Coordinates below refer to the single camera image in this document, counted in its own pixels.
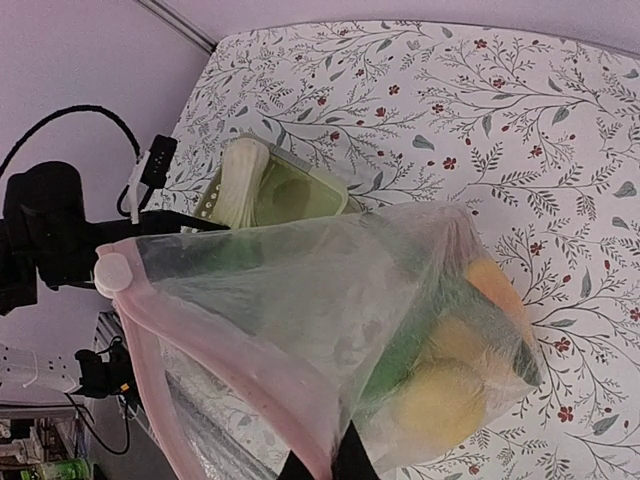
black cable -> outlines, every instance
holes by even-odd
[[[2,165],[0,165],[0,177],[4,175],[4,172],[7,170],[7,167],[9,167],[9,163],[11,162],[13,157],[16,156],[18,151],[24,146],[25,143],[27,143],[27,140],[29,140],[33,135],[35,135],[36,132],[38,132],[38,130],[42,129],[44,126],[53,122],[57,118],[64,117],[65,115],[68,115],[70,113],[77,113],[77,112],[100,113],[105,117],[107,117],[109,120],[112,120],[129,139],[129,143],[131,143],[131,147],[133,148],[133,152],[136,155],[136,159],[140,157],[140,144],[138,143],[136,136],[133,134],[131,129],[127,126],[126,123],[124,123],[124,121],[118,115],[113,113],[111,110],[107,110],[106,108],[101,107],[100,105],[74,105],[72,107],[63,108],[61,110],[53,112],[51,115],[46,116],[45,118],[40,120],[38,123],[36,123],[33,127],[31,127],[27,131],[27,133],[25,133],[22,136],[22,138],[20,138],[20,140],[16,142],[16,144],[13,146],[11,151],[5,157],[4,161],[2,162]]]
[[[73,407],[76,409],[76,412],[78,413],[78,416],[80,417],[80,420],[82,420],[84,425],[87,427],[87,430],[89,430],[89,432],[91,433],[93,438],[96,440],[96,442],[98,442],[98,444],[102,448],[104,448],[111,455],[115,455],[117,457],[121,457],[123,455],[126,455],[129,452],[129,449],[131,448],[131,425],[129,424],[129,416],[127,415],[127,409],[129,408],[129,404],[128,404],[128,402],[126,400],[125,400],[125,415],[124,415],[124,426],[125,426],[125,432],[126,432],[125,433],[125,435],[126,435],[125,446],[124,446],[124,448],[122,450],[114,450],[113,448],[108,446],[106,443],[104,443],[104,440],[102,440],[102,438],[100,438],[100,435],[98,435],[98,433],[93,429],[91,424],[87,421],[85,416],[82,414],[82,410],[80,409],[80,406],[76,403],[76,401],[73,399],[73,397],[71,395],[69,395],[68,393],[65,393],[65,396],[67,397],[69,402],[71,402],[71,405],[73,405]]]
[[[142,201],[140,202],[140,205],[138,205],[138,210],[144,210],[147,207],[147,205],[149,204],[149,200],[151,200],[151,197],[153,196],[153,192],[155,192],[154,188],[147,187],[147,191],[144,192]],[[120,192],[120,196],[118,197],[118,201],[116,202],[116,209],[118,210],[120,216],[129,218],[131,216],[131,212],[127,212],[122,206],[125,199],[127,198],[127,193],[129,193],[129,185],[125,185],[125,187],[122,189],[122,192]]]
[[[109,342],[109,346],[104,350],[100,350],[99,352],[96,352],[96,355],[103,355],[105,353],[109,353],[111,350],[113,350],[113,347],[115,347],[116,345],[122,345],[123,343],[124,343],[124,340],[122,339],[122,337],[120,335],[116,335]]]

floor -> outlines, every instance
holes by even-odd
[[[124,446],[124,421],[115,399],[95,402],[93,414],[96,430],[104,442],[115,450]],[[135,422],[131,422],[131,449],[114,457],[97,442],[91,442],[91,460],[104,471],[108,480],[177,480],[164,455]]]

mesh produce bag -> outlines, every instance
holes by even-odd
[[[541,382],[524,307],[454,204],[98,253],[96,284],[182,480],[276,478],[260,439],[330,480],[350,422],[383,473],[453,448]],[[197,367],[202,388],[185,394],[184,362],[167,351]],[[220,417],[230,408],[235,423]],[[252,419],[270,436],[247,441]]]

white plastic piece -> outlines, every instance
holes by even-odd
[[[111,299],[133,282],[129,263],[120,253],[108,253],[100,257],[94,268],[94,276],[98,292]]]
[[[138,225],[140,223],[140,212],[138,210],[138,187],[140,186],[140,180],[142,179],[142,173],[147,166],[151,152],[146,151],[136,166],[133,168],[133,172],[129,177],[129,190],[127,192],[127,198],[129,199],[129,211],[131,212],[131,223]]]
[[[34,383],[64,393],[80,388],[80,363],[73,355],[36,355],[37,378]]]
[[[0,420],[0,438],[11,438],[11,420]]]
[[[0,345],[0,382],[73,392],[80,386],[80,365],[72,355],[36,355]]]

leaf print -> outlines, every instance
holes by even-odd
[[[564,320],[557,320],[555,322],[551,322],[551,326],[552,327],[557,327],[557,328],[568,328],[571,325],[573,325],[574,323],[576,323],[575,320],[569,319],[569,318],[565,318]]]
[[[249,415],[243,416],[238,422],[239,427],[246,427],[251,424],[251,417]]]
[[[582,289],[580,290],[580,296],[582,298],[587,298],[589,295],[591,295],[591,288],[591,275],[589,274],[589,269],[587,268],[584,277],[582,277]]]
[[[304,112],[302,112],[300,115],[298,115],[298,121],[302,122],[304,121],[313,111],[313,108],[307,108]]]
[[[433,143],[431,143],[429,140],[424,138],[422,135],[416,135],[413,138],[413,142],[411,142],[411,145],[413,145],[415,148],[428,148],[429,150],[434,150],[434,151],[436,149]]]
[[[551,90],[555,90],[556,92],[562,92],[562,89],[558,85],[556,85],[556,83],[553,80],[551,80],[551,77],[549,77],[547,84],[549,85],[549,87],[551,87]]]
[[[280,127],[280,135],[278,135],[278,139],[276,140],[276,145],[281,147],[282,144],[284,143],[284,139],[287,138],[287,131],[282,128],[282,126]]]
[[[527,203],[540,218],[542,218],[545,213],[555,215],[560,210],[556,198],[548,190],[530,192],[527,196]]]
[[[616,198],[635,197],[638,192],[633,182],[627,180],[624,182],[618,191],[613,194]]]
[[[245,115],[248,111],[249,111],[249,107],[245,105],[240,109],[238,113],[236,113],[236,117],[241,117],[242,115]]]
[[[381,52],[385,48],[390,47],[392,43],[393,43],[393,40],[391,40],[390,38],[385,38],[385,40],[380,44],[380,46],[376,50],[376,53]]]
[[[482,129],[487,138],[489,138],[489,132],[491,132],[491,115],[485,115],[482,118]]]
[[[640,76],[635,68],[632,68],[629,73],[623,75],[624,78],[638,78]]]
[[[342,76],[342,74],[343,74],[343,73],[344,73],[344,70],[340,70],[339,72],[334,73],[333,75],[331,75],[331,76],[329,77],[329,80],[330,80],[330,81],[332,81],[332,82],[334,82],[334,81],[336,81],[337,79],[339,79],[339,78],[340,78],[340,76]]]
[[[627,222],[625,222],[620,217],[613,217],[611,219],[611,225],[613,225],[614,227],[620,227],[620,228],[624,228],[626,230],[629,230],[629,225],[627,225]]]
[[[560,107],[556,114],[553,116],[553,121],[551,125],[555,125],[556,123],[562,122],[567,119],[569,116],[569,110],[566,107]]]
[[[614,415],[612,417],[607,417],[607,418],[603,418],[602,420],[597,421],[596,423],[593,424],[593,434],[596,437],[599,437],[600,435],[603,435],[604,433],[607,432],[607,430],[609,430],[614,423],[616,423],[616,420],[618,420],[618,416],[619,415]]]
[[[420,49],[420,40],[407,40],[407,47],[409,47],[409,50],[419,50]]]
[[[373,190],[378,190],[380,188],[380,185],[382,184],[382,177],[383,173],[379,172],[376,175],[376,178],[373,179]]]

